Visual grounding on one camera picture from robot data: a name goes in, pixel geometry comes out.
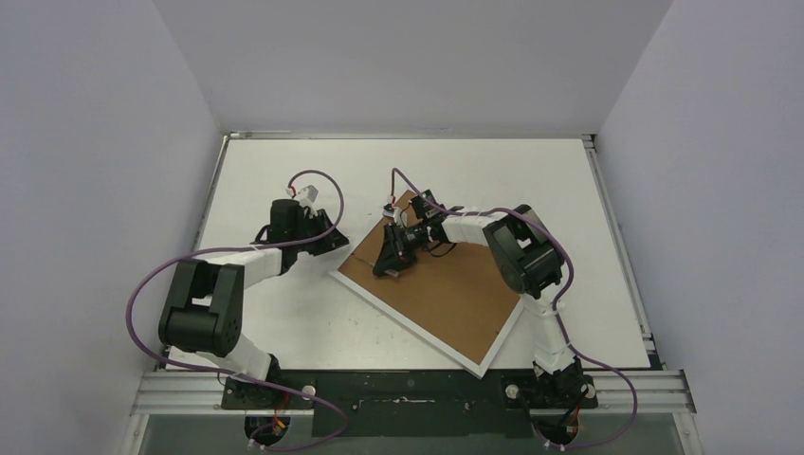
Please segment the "white picture frame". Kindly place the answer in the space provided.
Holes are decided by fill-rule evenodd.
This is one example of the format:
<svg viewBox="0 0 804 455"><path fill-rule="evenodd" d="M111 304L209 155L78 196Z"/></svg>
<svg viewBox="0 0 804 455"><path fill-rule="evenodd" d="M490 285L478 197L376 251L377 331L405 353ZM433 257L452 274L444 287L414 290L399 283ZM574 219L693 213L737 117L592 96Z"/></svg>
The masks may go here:
<svg viewBox="0 0 804 455"><path fill-rule="evenodd" d="M373 267L383 241L380 220L332 278L409 333L483 377L522 312L518 294L500 277L485 246L460 244L443 257L419 251L416 263L378 278Z"/></svg>

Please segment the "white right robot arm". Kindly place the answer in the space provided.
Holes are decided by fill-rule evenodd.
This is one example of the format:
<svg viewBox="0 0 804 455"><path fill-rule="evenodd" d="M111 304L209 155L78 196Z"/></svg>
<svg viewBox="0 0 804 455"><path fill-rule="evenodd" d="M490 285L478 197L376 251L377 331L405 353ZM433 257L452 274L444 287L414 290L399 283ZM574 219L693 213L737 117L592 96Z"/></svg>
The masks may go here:
<svg viewBox="0 0 804 455"><path fill-rule="evenodd" d="M550 407L562 405L574 393L573 380L564 370L578 358L557 309L575 275L564 248L526 204L487 211L465 211L462 206L447 209L429 190L418 192L410 203L416 224L404 226L393 220L383 227L383 241L372 269L378 278L416 265L419 250L442 245L483 246L508 288L537 301L545 288L561 283L561 268L568 267L567 282L541 316L547 343L537 346L534 353L535 365L545 372L536 381L539 400Z"/></svg>

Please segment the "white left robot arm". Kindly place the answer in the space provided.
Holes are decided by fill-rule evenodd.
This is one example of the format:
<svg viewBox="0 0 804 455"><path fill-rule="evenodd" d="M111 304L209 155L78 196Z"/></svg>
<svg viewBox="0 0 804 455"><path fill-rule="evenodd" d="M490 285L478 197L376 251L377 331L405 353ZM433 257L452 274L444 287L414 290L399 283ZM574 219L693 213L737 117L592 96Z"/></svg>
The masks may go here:
<svg viewBox="0 0 804 455"><path fill-rule="evenodd" d="M275 358L242 334L245 291L286 273L302 253L326 254L349 245L324 209L279 199L269 223L244 252L178 262L158 324L162 343L206 358L220 369L250 376L246 395L259 408L275 406L282 380Z"/></svg>

